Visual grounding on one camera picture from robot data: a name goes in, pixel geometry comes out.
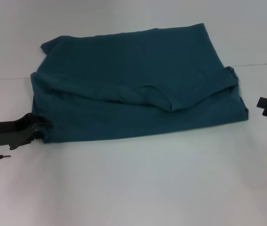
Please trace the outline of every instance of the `folded cloth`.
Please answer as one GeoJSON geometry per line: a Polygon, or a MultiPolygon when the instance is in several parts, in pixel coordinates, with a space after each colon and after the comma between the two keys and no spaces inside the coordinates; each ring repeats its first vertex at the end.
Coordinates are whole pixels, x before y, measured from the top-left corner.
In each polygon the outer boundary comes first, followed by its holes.
{"type": "Polygon", "coordinates": [[[32,113],[53,123],[44,142],[118,139],[248,119],[233,68],[204,24],[42,44],[32,113]]]}

